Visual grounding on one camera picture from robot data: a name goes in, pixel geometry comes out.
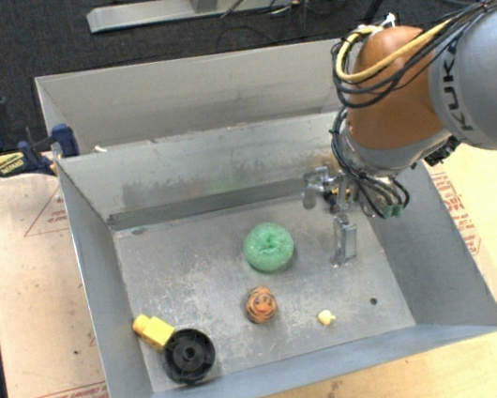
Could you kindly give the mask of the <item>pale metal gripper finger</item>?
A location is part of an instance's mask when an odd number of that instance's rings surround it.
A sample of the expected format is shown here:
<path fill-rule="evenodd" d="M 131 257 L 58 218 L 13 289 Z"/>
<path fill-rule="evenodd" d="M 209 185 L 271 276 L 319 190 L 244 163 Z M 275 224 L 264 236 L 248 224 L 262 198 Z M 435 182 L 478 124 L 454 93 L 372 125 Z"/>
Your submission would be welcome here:
<path fill-rule="evenodd" d="M 352 260 L 357 256 L 357 226 L 353 223 L 345 224 L 341 228 L 344 248 L 347 260 Z"/>
<path fill-rule="evenodd" d="M 345 231 L 344 220 L 341 217 L 334 217 L 333 232 L 334 232 L 334 251 L 331 257 L 331 263 L 334 268 L 338 268 L 346 264 L 351 258 L 347 253 L 347 237 Z"/>

